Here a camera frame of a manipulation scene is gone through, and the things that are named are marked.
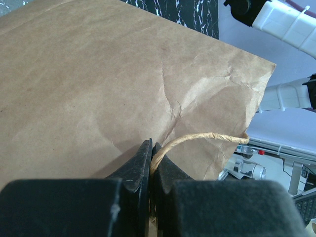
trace brown paper bag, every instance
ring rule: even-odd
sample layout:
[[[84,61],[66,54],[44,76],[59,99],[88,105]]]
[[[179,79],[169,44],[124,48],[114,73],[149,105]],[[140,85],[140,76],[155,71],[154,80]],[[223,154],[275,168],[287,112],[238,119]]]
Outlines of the brown paper bag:
[[[242,136],[274,64],[118,0],[39,0],[0,18],[0,187],[106,177],[143,140]],[[236,144],[168,155],[215,179]]]

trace black marble surface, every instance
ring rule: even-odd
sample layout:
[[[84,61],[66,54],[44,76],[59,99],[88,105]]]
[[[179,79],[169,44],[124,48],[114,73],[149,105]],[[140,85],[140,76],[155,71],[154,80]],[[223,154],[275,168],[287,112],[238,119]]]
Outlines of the black marble surface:
[[[218,39],[218,0],[121,0]]]
[[[33,0],[0,0],[0,17],[32,1]]]

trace white background wall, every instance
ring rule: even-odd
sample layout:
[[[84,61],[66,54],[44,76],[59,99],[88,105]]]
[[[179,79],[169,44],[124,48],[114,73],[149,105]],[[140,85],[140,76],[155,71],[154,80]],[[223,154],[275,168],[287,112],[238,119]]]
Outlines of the white background wall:
[[[316,12],[315,0],[296,0]],[[273,36],[235,20],[230,7],[219,0],[219,38],[276,63],[268,85],[306,78],[316,73],[316,60]],[[250,137],[278,142],[316,152],[316,113],[303,109],[286,109],[257,113],[248,129]]]

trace twisted paper handle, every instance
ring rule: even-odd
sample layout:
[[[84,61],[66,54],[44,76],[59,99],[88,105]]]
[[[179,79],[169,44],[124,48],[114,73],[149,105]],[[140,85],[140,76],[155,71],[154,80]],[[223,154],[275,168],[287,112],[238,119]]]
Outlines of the twisted paper handle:
[[[249,137],[247,134],[244,134],[244,138],[232,137],[228,135],[222,135],[218,133],[208,132],[208,133],[195,133],[195,134],[187,134],[181,137],[178,137],[170,142],[168,142],[163,148],[161,148],[156,155],[154,155],[153,160],[150,165],[150,175],[153,175],[156,169],[158,168],[160,162],[162,161],[164,155],[170,151],[176,145],[189,141],[195,140],[199,138],[212,138],[215,140],[222,140],[228,142],[234,142],[239,144],[247,144],[249,142]]]

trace cable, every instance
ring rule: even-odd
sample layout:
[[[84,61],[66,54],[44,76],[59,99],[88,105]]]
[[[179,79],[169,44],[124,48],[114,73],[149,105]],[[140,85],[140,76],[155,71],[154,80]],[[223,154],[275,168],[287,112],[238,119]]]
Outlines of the cable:
[[[305,166],[304,165],[304,167],[306,168],[306,169],[308,169],[313,175],[315,175],[316,176],[316,174],[311,170],[311,169],[309,169],[307,166]]]
[[[287,172],[284,170],[284,168],[285,168],[285,167],[284,167],[284,159],[282,159],[282,163],[283,163],[283,170],[282,170],[282,171],[292,178],[292,175],[290,175],[289,173],[287,173]]]
[[[294,7],[296,10],[302,12],[305,8],[301,7],[299,4],[293,2],[292,0],[285,0],[286,3],[288,3],[289,5],[291,5],[292,7]],[[313,18],[316,18],[316,13],[312,12],[312,11],[305,11],[306,15],[309,15]]]
[[[265,151],[265,152],[270,152],[270,153],[276,152],[276,151],[274,151],[274,150],[266,149],[266,148],[261,148],[261,147],[254,147],[254,146],[241,145],[241,144],[239,144],[238,146],[241,146],[241,147],[249,147],[249,148],[253,148],[253,149],[261,150],[261,151]],[[299,156],[294,156],[294,155],[290,155],[290,154],[286,154],[286,153],[283,153],[283,152],[281,152],[280,154],[281,154],[281,155],[285,155],[285,156],[289,156],[289,157],[294,157],[294,158],[300,158],[300,159],[305,159],[305,160],[307,160],[306,158],[299,157]]]

